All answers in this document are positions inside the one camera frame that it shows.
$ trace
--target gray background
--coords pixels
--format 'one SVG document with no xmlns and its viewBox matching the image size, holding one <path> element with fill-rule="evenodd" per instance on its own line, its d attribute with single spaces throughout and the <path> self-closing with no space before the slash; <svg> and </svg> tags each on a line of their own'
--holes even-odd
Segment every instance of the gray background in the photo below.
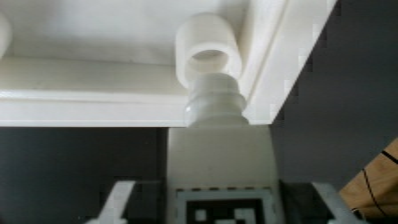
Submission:
<svg viewBox="0 0 398 224">
<path fill-rule="evenodd" d="M 272 136 L 281 178 L 339 188 L 398 136 L 398 1 L 343 0 Z M 0 223 L 83 223 L 119 179 L 163 180 L 165 129 L 0 128 Z M 156 223 L 162 184 L 128 217 Z"/>
</svg>

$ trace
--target white shelf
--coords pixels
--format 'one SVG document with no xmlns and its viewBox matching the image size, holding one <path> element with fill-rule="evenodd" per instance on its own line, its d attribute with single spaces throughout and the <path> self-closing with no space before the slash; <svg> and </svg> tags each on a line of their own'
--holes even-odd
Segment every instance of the white shelf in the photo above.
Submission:
<svg viewBox="0 0 398 224">
<path fill-rule="evenodd" d="M 0 0 L 12 45 L 0 61 L 2 126 L 181 127 L 188 92 L 174 35 L 192 15 L 227 19 L 252 124 L 270 124 L 336 0 Z"/>
</svg>

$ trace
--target ribbed white connector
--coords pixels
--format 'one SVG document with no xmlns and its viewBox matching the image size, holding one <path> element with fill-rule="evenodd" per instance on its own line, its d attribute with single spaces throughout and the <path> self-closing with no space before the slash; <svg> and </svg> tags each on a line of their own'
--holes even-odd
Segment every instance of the ribbed white connector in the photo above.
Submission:
<svg viewBox="0 0 398 224">
<path fill-rule="evenodd" d="M 190 85 L 188 126 L 249 125 L 242 116 L 245 105 L 234 78 L 226 74 L 202 75 Z"/>
<path fill-rule="evenodd" d="M 3 57 L 12 40 L 12 30 L 9 20 L 0 12 L 0 59 Z"/>
</svg>

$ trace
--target white cylindrical peg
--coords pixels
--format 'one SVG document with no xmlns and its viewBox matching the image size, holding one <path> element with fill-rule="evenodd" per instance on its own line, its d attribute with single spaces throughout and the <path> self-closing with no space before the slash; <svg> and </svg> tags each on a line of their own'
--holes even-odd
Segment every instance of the white cylindrical peg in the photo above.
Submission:
<svg viewBox="0 0 398 224">
<path fill-rule="evenodd" d="M 176 73 L 185 88 L 206 74 L 224 73 L 234 79 L 240 77 L 242 59 L 233 27 L 215 14 L 194 16 L 178 30 Z"/>
</svg>

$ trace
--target white plastic part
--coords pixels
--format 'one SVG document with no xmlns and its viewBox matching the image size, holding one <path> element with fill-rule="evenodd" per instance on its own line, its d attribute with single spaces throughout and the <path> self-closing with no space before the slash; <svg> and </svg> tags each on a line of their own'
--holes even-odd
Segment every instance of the white plastic part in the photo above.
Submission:
<svg viewBox="0 0 398 224">
<path fill-rule="evenodd" d="M 3 57 L 12 39 L 12 31 L 7 18 L 0 12 L 0 59 Z"/>
<path fill-rule="evenodd" d="M 206 74 L 190 85 L 188 126 L 249 125 L 243 109 L 245 98 L 234 78 L 226 74 Z"/>
<path fill-rule="evenodd" d="M 284 224 L 279 176 L 266 126 L 169 129 L 167 223 L 176 220 L 176 190 L 266 187 L 275 199 L 277 224 Z"/>
<path fill-rule="evenodd" d="M 0 125 L 187 126 L 174 40 L 183 22 L 201 13 L 217 14 L 233 26 L 243 116 L 250 124 L 270 124 L 334 3 L 0 0 L 14 36 L 0 61 Z"/>
<path fill-rule="evenodd" d="M 282 224 L 279 178 L 270 131 L 242 116 L 245 98 L 226 74 L 192 82 L 188 128 L 169 129 L 167 223 L 176 217 L 176 191 L 201 188 L 268 188 L 275 198 L 275 222 Z"/>
<path fill-rule="evenodd" d="M 126 224 L 126 220 L 121 219 L 121 215 L 126 208 L 133 185 L 135 181 L 117 181 L 98 219 L 91 220 L 87 224 Z"/>
<path fill-rule="evenodd" d="M 210 13 L 195 15 L 176 35 L 176 73 L 188 88 L 195 78 L 224 73 L 234 78 L 242 74 L 242 59 L 234 31 L 226 19 Z"/>
</svg>

